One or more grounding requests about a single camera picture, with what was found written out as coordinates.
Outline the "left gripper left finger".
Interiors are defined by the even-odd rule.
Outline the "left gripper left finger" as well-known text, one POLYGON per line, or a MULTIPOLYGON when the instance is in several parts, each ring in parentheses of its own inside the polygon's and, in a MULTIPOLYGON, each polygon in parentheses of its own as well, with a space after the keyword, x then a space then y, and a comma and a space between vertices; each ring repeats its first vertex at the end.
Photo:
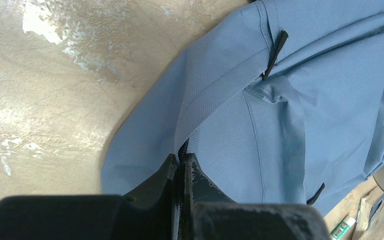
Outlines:
POLYGON ((0 200, 0 240, 169 240, 169 155, 159 170, 125 195, 22 195, 0 200))

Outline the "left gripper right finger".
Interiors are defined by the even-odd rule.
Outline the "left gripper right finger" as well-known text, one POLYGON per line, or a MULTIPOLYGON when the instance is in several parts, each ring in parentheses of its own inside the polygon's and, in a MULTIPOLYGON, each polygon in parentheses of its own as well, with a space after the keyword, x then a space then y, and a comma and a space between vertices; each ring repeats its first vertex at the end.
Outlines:
POLYGON ((180 169, 182 240, 328 240, 320 213, 305 204, 241 204, 202 171, 193 153, 180 169))

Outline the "blue backpack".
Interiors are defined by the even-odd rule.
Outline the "blue backpack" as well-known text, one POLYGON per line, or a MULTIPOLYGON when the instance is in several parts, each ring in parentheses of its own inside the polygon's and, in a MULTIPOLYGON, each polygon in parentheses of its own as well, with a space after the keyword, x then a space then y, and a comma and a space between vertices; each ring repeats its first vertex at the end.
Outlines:
POLYGON ((327 214, 384 165, 384 0, 257 0, 188 46, 115 134, 124 195, 183 144, 238 203, 327 214))

